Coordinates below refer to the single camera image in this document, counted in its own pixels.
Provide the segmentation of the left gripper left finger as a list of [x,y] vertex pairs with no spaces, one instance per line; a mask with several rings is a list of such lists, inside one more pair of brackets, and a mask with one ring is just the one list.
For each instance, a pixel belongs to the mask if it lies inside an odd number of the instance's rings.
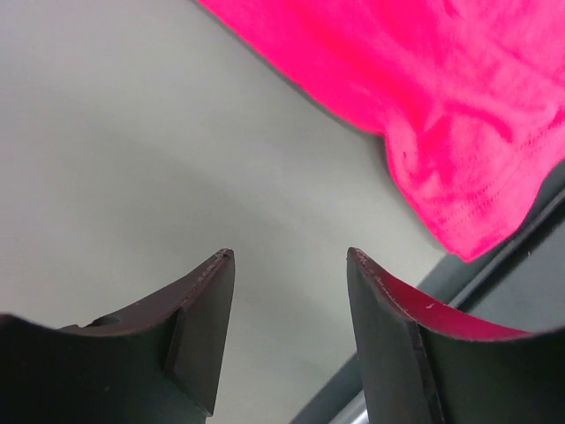
[[80,327],[1,317],[4,423],[203,423],[212,416],[235,285],[223,249]]

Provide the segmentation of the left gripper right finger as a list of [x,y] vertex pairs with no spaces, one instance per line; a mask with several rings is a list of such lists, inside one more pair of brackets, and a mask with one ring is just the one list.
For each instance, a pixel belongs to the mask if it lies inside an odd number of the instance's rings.
[[466,314],[357,248],[347,285],[372,423],[563,422],[563,329],[530,332]]

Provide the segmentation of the pink t-shirt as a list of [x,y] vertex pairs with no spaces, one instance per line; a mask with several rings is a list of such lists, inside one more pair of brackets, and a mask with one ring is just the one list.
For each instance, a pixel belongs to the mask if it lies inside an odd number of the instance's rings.
[[561,1],[207,1],[275,69],[383,137],[425,227],[465,261],[499,245],[564,157]]

